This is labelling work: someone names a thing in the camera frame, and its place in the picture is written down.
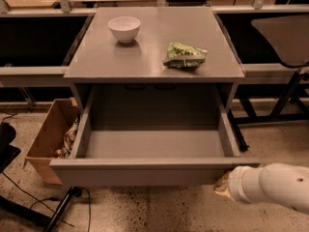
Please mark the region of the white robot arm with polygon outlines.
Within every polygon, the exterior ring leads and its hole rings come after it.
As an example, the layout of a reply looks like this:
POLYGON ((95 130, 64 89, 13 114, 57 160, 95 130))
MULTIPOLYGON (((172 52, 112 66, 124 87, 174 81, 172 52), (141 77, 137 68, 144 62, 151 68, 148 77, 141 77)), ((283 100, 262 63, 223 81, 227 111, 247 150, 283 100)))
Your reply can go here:
POLYGON ((239 203, 272 203, 309 214, 308 167, 285 163, 238 166, 219 178, 213 190, 239 203))

